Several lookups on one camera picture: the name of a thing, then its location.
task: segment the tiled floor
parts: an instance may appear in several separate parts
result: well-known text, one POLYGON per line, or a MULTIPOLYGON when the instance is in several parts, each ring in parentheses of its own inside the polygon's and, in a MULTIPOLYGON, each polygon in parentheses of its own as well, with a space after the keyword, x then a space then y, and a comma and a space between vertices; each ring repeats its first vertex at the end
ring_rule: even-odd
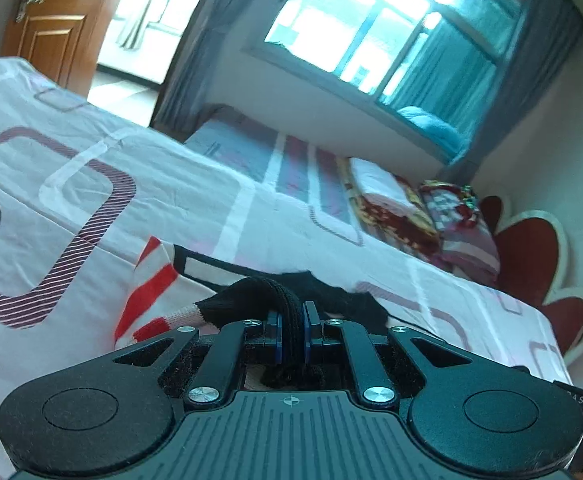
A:
POLYGON ((149 126, 158 92, 119 77, 96 72, 88 101, 140 126, 149 126))

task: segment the blue cloth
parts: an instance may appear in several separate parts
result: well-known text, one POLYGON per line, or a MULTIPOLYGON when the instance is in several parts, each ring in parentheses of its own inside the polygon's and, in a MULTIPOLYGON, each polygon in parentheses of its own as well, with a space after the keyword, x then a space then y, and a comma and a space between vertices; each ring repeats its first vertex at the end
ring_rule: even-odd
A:
POLYGON ((398 114, 414 124, 425 137, 438 144, 450 160, 462 150, 463 136, 456 128, 434 114, 416 106, 402 108, 398 114))
POLYGON ((468 184, 486 156, 540 101, 583 35, 583 16, 572 0, 526 0, 514 40, 499 67, 489 106, 471 142, 438 175, 468 184))

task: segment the brown door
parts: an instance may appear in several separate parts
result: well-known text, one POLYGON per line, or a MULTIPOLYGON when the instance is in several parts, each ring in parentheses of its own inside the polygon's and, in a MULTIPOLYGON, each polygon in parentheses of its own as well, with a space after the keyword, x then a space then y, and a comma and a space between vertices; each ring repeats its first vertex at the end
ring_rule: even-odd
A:
POLYGON ((118 2, 18 0, 2 55, 23 57, 59 85, 86 96, 118 2))

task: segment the door handle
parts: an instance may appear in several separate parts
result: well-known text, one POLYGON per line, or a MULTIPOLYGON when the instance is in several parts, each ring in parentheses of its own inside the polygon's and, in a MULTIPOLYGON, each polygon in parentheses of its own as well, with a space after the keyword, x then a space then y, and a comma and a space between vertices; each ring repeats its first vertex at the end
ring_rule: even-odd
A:
POLYGON ((18 5, 18 13, 16 14, 16 22, 20 23, 25 18, 27 13, 27 6, 31 4, 42 4, 45 0, 20 0, 18 5))

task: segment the silver screw head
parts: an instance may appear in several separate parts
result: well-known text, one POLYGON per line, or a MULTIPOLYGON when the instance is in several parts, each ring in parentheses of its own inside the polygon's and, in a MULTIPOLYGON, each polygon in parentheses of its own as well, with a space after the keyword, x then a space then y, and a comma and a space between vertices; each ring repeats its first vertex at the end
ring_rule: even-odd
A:
POLYGON ((395 395, 394 390, 385 388, 384 386, 373 386, 372 388, 367 388, 363 394, 365 399, 379 404, 390 402, 395 395))
POLYGON ((188 397, 193 400, 193 402, 204 404, 205 402, 214 402, 214 400, 220 397, 220 394, 216 388, 201 386, 200 388, 189 390, 188 397))

